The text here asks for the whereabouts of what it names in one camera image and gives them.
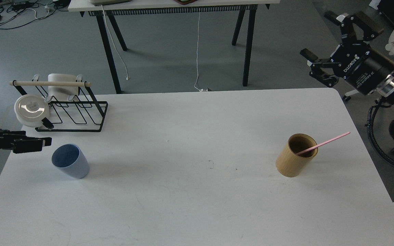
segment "table leg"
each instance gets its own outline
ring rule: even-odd
[[[250,56],[252,55],[253,30],[255,29],[255,17],[256,17],[256,10],[250,10],[249,27],[247,29],[246,58],[244,61],[244,74],[242,77],[243,86],[247,86],[249,81]]]
[[[109,17],[110,23],[112,24],[112,27],[114,28],[116,37],[119,40],[119,44],[121,45],[122,50],[127,51],[126,42],[124,42],[124,39],[122,38],[122,34],[121,34],[121,31],[119,30],[118,24],[116,23],[115,16],[108,15],[108,17]]]
[[[100,29],[101,39],[103,40],[104,51],[106,52],[107,63],[109,65],[110,74],[112,75],[112,80],[114,81],[115,91],[117,94],[122,94],[121,86],[119,85],[118,74],[116,73],[116,67],[114,62],[114,56],[109,44],[109,39],[107,37],[106,26],[103,20],[103,16],[97,16],[98,28]]]
[[[245,10],[240,10],[238,14],[238,19],[236,20],[236,27],[233,33],[232,45],[236,45],[236,41],[238,40],[239,30],[241,29],[242,19],[244,18]]]

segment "white table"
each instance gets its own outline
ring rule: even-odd
[[[246,10],[249,10],[249,23],[247,28],[246,57],[244,59],[244,72],[242,76],[242,85],[247,86],[249,81],[250,57],[252,54],[253,32],[255,28],[255,16],[258,4],[266,4],[267,8],[271,3],[279,3],[280,0],[198,0],[197,2],[187,5],[181,5],[173,0],[132,0],[127,3],[119,3],[113,5],[105,5],[104,9],[110,23],[114,29],[116,37],[123,51],[127,51],[127,45],[119,30],[115,20],[115,15],[135,15],[135,14],[173,14],[173,13],[195,13],[195,12],[212,12],[212,11],[239,11],[235,31],[232,38],[232,45],[236,45],[239,31],[241,29],[242,20]],[[110,74],[114,82],[115,91],[121,94],[121,85],[119,84],[118,74],[116,72],[114,57],[106,31],[103,11],[101,6],[94,6],[89,0],[72,0],[69,11],[80,12],[81,16],[85,11],[90,16],[97,18],[98,28],[103,41],[104,51],[106,53]]]
[[[0,176],[0,245],[394,245],[394,206],[333,89],[100,95],[100,133],[51,136]],[[295,178],[275,160],[290,135],[320,148]],[[75,143],[91,165],[51,164]]]

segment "wooden cup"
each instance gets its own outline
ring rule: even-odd
[[[305,165],[316,156],[319,150],[314,149],[299,156],[296,153],[315,145],[317,143],[314,139],[306,134],[292,135],[276,160],[276,168],[283,176],[296,177]]]

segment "robotic arm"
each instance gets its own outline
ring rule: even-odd
[[[0,129],[0,149],[12,150],[15,154],[42,151],[43,146],[50,145],[50,137],[27,137],[25,131]]]
[[[329,11],[325,17],[340,26],[342,43],[329,59],[319,59],[308,49],[300,51],[311,67],[310,76],[327,87],[333,87],[338,78],[343,78],[360,93],[367,95],[376,91],[387,103],[394,104],[394,62],[368,43],[383,29],[363,12],[337,16]],[[363,30],[363,39],[357,39],[354,24]],[[323,68],[332,68],[333,74],[326,73]]]

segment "dish rack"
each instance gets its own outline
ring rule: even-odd
[[[38,132],[101,132],[103,128],[108,103],[97,100],[89,82],[48,82],[33,78],[32,81],[13,80],[10,85],[21,95],[27,94],[22,86],[34,86],[48,103],[51,113],[48,120],[53,128],[36,127]],[[49,96],[44,86],[77,86],[78,95],[70,95],[69,101],[59,101],[55,96]]]

